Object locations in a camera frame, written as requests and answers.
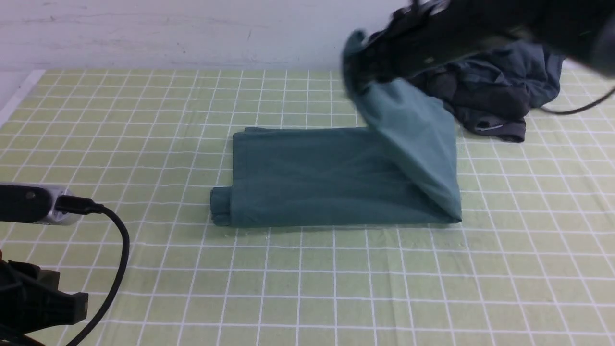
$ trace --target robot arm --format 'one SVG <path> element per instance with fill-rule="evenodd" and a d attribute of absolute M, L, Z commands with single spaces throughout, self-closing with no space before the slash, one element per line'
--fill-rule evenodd
<path fill-rule="evenodd" d="M 70 225 L 75 215 L 104 214 L 122 236 L 122 253 L 109 294 L 86 326 L 68 343 L 76 346 L 103 318 L 128 266 L 130 236 L 122 220 L 91 199 L 73 196 L 63 187 L 0 182 L 0 222 Z M 58 289 L 60 273 L 37 265 L 5 261 L 0 251 L 0 346 L 42 346 L 25 334 L 87 317 L 88 295 Z"/>
<path fill-rule="evenodd" d="M 615 77 L 615 0 L 428 0 L 393 14 L 344 61 L 359 85 L 421 71 L 524 39 Z"/>

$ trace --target black clamp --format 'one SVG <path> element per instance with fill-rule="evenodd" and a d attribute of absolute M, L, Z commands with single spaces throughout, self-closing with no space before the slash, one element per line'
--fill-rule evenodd
<path fill-rule="evenodd" d="M 24 334 L 86 319 L 88 294 L 61 292 L 59 282 L 59 272 L 0 259 L 0 345 L 33 344 Z"/>
<path fill-rule="evenodd" d="M 399 40 L 406 43 L 402 46 L 411 44 L 412 37 L 421 31 L 442 2 L 431 0 L 419 5 L 413 1 L 411 6 L 396 10 L 384 30 L 371 34 L 360 52 L 344 59 L 344 69 L 352 76 L 356 91 L 365 92 L 370 81 L 389 82 L 400 76 L 395 70 L 396 56 L 392 49 L 409 49 L 399 47 Z"/>

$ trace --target folded teal shirt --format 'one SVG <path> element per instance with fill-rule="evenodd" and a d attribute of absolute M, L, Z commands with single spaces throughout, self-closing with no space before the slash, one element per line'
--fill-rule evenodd
<path fill-rule="evenodd" d="M 361 32 L 345 54 L 362 48 Z M 367 127 L 233 135 L 233 183 L 215 187 L 215 225 L 288 227 L 456 223 L 456 126 L 440 100 L 402 79 L 346 92 Z"/>

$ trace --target dark gray garment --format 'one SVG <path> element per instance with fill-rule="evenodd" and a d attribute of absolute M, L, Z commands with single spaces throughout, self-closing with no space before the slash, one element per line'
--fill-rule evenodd
<path fill-rule="evenodd" d="M 517 41 L 409 80 L 443 100 L 468 131 L 520 143 L 530 109 L 559 94 L 564 58 L 540 44 Z"/>
<path fill-rule="evenodd" d="M 358 34 L 349 38 L 345 54 L 361 48 Z M 364 95 L 347 91 L 367 128 L 248 128 L 234 134 L 233 184 L 212 190 L 213 223 L 460 222 L 456 131 L 442 102 L 402 79 L 371 85 Z"/>

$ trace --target black robotic arm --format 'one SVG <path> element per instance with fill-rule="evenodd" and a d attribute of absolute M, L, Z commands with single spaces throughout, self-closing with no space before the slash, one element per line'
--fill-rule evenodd
<path fill-rule="evenodd" d="M 428 0 L 394 12 L 344 61 L 358 85 L 421 71 L 524 39 L 615 77 L 615 0 Z"/>

